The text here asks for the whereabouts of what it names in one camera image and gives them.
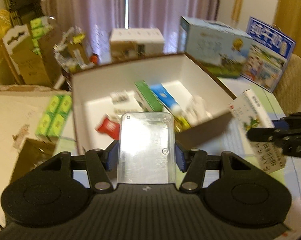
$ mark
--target pink curtain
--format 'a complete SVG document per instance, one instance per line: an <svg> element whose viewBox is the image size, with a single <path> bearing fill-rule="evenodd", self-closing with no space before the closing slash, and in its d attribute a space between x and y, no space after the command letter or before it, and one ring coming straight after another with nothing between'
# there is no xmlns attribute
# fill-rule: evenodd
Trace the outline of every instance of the pink curtain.
<svg viewBox="0 0 301 240"><path fill-rule="evenodd" d="M67 31L71 26L84 31L97 54L109 49L112 28L124 28L125 0L41 0L45 15L54 16Z"/></svg>
<svg viewBox="0 0 301 240"><path fill-rule="evenodd" d="M218 0L128 0L129 27L159 28L164 52L177 51L180 16L214 20Z"/></svg>

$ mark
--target white wall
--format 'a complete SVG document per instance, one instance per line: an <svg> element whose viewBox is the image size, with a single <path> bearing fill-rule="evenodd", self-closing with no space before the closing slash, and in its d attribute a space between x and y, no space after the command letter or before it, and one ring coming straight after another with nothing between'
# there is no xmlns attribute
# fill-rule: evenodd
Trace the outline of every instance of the white wall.
<svg viewBox="0 0 301 240"><path fill-rule="evenodd" d="M231 13L235 0L220 0L217 19L246 31L250 16L256 17L268 24L274 21L278 0L244 0L238 25L231 22Z"/></svg>

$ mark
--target red package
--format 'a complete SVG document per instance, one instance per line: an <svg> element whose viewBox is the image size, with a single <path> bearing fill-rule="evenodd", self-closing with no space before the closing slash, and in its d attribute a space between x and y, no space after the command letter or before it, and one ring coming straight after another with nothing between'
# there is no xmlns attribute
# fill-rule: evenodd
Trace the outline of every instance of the red package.
<svg viewBox="0 0 301 240"><path fill-rule="evenodd" d="M106 133L114 140L120 139L120 124L109 120L108 116L105 116L103 123L97 126L95 130L99 133Z"/></svg>

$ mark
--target small white box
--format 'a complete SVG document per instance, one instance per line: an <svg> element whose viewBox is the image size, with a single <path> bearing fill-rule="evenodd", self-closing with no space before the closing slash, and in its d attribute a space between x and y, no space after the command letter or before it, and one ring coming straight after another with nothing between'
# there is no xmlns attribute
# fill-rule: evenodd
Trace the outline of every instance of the small white box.
<svg viewBox="0 0 301 240"><path fill-rule="evenodd" d="M164 37L159 29L113 29L110 39L112 61L163 53Z"/></svg>

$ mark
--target white cardboard box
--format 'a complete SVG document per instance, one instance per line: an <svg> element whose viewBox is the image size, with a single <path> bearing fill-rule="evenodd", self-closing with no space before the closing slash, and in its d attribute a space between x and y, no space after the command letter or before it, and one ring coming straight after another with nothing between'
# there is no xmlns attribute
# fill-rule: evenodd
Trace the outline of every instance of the white cardboard box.
<svg viewBox="0 0 301 240"><path fill-rule="evenodd" d="M113 29L110 39L112 61L163 53L164 37L159 29Z"/></svg>
<svg viewBox="0 0 301 240"><path fill-rule="evenodd" d="M175 134L186 149L220 135L232 115L228 105L236 96L188 54L172 54L97 66L72 75L73 114L78 153L105 149L111 137L95 131L106 113L113 111L110 93L126 90L133 98L134 82L162 83L185 109L192 95L201 96L213 119Z"/></svg>
<svg viewBox="0 0 301 240"><path fill-rule="evenodd" d="M269 118L255 93L249 89L236 98L229 106L233 116L247 133L251 128L273 128ZM274 143L250 142L260 169L272 173L285 167L286 158Z"/></svg>

